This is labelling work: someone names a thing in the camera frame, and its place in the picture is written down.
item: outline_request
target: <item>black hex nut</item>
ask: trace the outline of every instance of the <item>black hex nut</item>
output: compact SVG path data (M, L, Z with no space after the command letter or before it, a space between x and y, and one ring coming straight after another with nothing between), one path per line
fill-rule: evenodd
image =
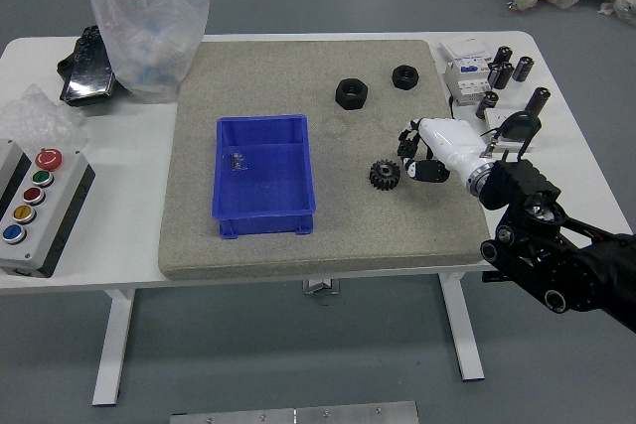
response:
M338 83L336 102L345 109L360 109L367 100L369 89L357 78L346 78Z
M392 75L394 86L399 89L411 89L417 85L419 74L414 67L400 65Z

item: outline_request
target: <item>gray floor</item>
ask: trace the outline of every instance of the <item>gray floor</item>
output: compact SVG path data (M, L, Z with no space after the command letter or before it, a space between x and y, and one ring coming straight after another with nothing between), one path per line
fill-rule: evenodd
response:
M207 32L526 31L634 227L636 27L596 14L599 0L517 16L506 2L212 0ZM88 0L0 0L0 18L0 50L93 23ZM602 313L557 317L511 283L463 283L481 382L459 377L434 277L347 280L337 297L305 297L299 283L141 290L111 408L90 406L106 295L2 296L0 422L395 400L417 401L422 424L634 422L636 336Z

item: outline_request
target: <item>white table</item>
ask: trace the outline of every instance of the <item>white table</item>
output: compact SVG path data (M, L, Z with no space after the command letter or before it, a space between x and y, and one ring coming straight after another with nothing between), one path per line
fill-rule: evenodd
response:
M293 40L426 40L438 72L445 70L439 48L454 33L324 34L207 36L205 41ZM530 56L535 66L525 83L511 81L499 106L523 109L537 86L552 96L541 115L543 129L526 157L561 190L559 203L573 217L614 232L629 226L589 150L565 100L532 38L520 32L480 33L477 38L492 50L501 45L519 56ZM16 99L32 83L57 101L62 80L56 64L74 48L76 38L19 39L0 59L0 105ZM0 275L0 293L44 293L103 290L112 298L93 405L114 404L119 386L130 313L137 288L210 284L210 281L169 281L157 267L157 249L166 178L170 162L176 104L135 104L127 98L86 109L85 128L90 141L83 152L97 180L76 222L65 252L52 278L33 279ZM455 107L457 118L468 119L476 129L483 122L470 107ZM491 233L501 212L486 212ZM574 237L575 243L584 240ZM389 274L439 274L453 338L464 379L483 378L479 354L459 280L467 271L490 270L485 262L449 267L344 273L339 277L277 277L268 280L346 278ZM215 284L238 282L219 280Z

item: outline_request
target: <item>plastic tray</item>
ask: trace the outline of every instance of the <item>plastic tray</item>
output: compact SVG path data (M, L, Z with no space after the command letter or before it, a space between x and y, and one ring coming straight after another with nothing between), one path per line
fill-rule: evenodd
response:
M221 238L313 230L316 211L307 118L221 118L212 216Z

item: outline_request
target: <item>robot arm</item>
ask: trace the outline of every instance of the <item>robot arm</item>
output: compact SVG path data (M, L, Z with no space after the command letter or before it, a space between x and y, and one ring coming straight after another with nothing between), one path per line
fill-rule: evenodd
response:
M482 256L555 313L601 309L636 332L636 236L567 216L559 193L530 161L497 161L479 200L507 208ZM591 244L576 247L562 228Z
M414 161L419 141L427 159ZM636 333L636 236L567 216L557 203L560 190L521 159L524 147L516 162L507 162L507 154L492 159L493 142L484 147L466 121L423 118L406 126L397 153L416 180L443 182L454 171L484 208L506 207L495 237L481 245L482 256L550 310L601 309ZM576 247L563 228L591 244Z
M428 151L425 160L415 161L419 141ZM484 142L467 121L421 118L411 121L402 131L397 154L411 178L443 183L450 172L455 171L466 190L477 196L493 165L492 158L482 154L483 151Z

